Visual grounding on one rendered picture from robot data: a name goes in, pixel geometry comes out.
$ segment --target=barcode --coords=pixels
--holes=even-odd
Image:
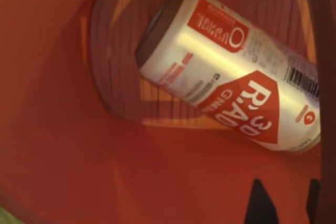
[[[313,98],[319,98],[318,82],[293,67],[289,67],[287,82],[305,91]]]

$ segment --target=red logo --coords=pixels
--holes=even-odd
[[[316,118],[315,113],[312,112],[312,111],[309,111],[305,115],[305,117],[303,119],[303,122],[304,122],[304,124],[312,124],[315,121],[315,118]]]
[[[198,107],[250,138],[278,143],[278,85],[259,71],[217,87]]]
[[[199,0],[188,26],[230,52],[243,48],[248,27],[206,0]]]

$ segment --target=white can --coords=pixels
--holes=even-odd
[[[320,140],[316,66],[216,0],[165,0],[135,58],[144,78],[265,148]]]

